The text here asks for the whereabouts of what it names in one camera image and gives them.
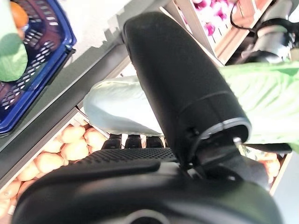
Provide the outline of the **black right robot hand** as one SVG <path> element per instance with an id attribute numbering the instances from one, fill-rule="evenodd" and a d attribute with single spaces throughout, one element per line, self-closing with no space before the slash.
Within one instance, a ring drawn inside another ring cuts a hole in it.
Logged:
<path id="1" fill-rule="evenodd" d="M 163 13 L 127 20 L 123 39 L 166 137 L 162 148 L 104 149 L 21 195 L 14 224 L 281 224 L 262 164 L 242 156 L 251 124 L 198 44 Z"/>

